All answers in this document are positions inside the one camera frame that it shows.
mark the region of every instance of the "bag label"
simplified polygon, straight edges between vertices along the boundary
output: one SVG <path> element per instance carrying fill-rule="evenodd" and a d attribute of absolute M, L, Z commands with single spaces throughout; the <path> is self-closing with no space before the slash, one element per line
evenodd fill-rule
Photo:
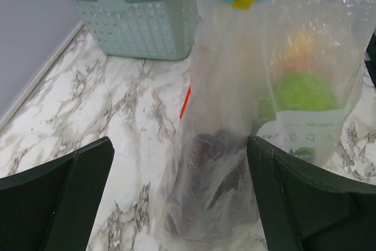
<path fill-rule="evenodd" d="M 293 155 L 299 154 L 299 149 L 334 146 L 344 118 L 350 112 L 347 108 L 324 112 L 280 112 L 275 121 L 260 128 L 257 136 Z"/>

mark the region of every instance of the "laundry basket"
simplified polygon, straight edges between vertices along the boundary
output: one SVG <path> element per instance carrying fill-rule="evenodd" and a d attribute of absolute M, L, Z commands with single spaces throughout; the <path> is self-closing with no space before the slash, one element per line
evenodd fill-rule
<path fill-rule="evenodd" d="M 72 0 L 109 55 L 179 60 L 192 48 L 196 0 Z"/>

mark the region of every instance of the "clear plastic bag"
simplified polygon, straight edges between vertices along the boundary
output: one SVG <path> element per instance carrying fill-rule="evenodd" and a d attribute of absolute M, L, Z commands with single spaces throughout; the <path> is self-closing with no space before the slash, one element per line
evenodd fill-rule
<path fill-rule="evenodd" d="M 246 139 L 318 166 L 360 98 L 375 0 L 216 2 L 192 53 L 191 89 L 155 202 L 170 250 L 229 245 L 258 221 Z"/>

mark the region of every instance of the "baseboard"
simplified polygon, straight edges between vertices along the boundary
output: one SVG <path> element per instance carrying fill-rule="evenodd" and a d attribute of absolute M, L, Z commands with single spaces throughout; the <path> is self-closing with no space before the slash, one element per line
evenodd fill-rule
<path fill-rule="evenodd" d="M 15 101 L 15 103 L 11 106 L 9 111 L 5 114 L 5 116 L 0 120 L 0 130 L 12 119 L 14 114 L 16 114 L 17 110 L 22 106 L 24 101 L 27 97 L 32 93 L 47 71 L 51 68 L 51 66 L 56 62 L 59 58 L 61 53 L 68 47 L 68 45 L 72 42 L 73 38 L 77 35 L 77 33 L 82 29 L 83 23 L 81 22 L 76 28 L 74 28 L 73 32 L 67 37 L 64 43 L 56 50 L 56 52 L 52 55 L 52 57 L 47 61 L 46 65 L 38 72 L 35 78 L 31 81 L 31 83 L 26 87 L 24 92 L 20 95 L 20 97 Z"/>

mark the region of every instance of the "floor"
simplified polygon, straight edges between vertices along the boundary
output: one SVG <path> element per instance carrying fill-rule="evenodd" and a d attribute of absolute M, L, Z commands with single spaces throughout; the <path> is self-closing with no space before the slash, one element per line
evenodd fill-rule
<path fill-rule="evenodd" d="M 149 195 L 166 164 L 189 86 L 190 61 L 156 62 L 103 54 L 83 30 L 0 136 L 0 178 L 108 136 L 115 158 L 87 251 L 160 251 L 148 235 Z M 325 168 L 376 185 L 376 91 L 367 71 L 338 154 Z M 265 251 L 261 224 L 231 250 Z"/>

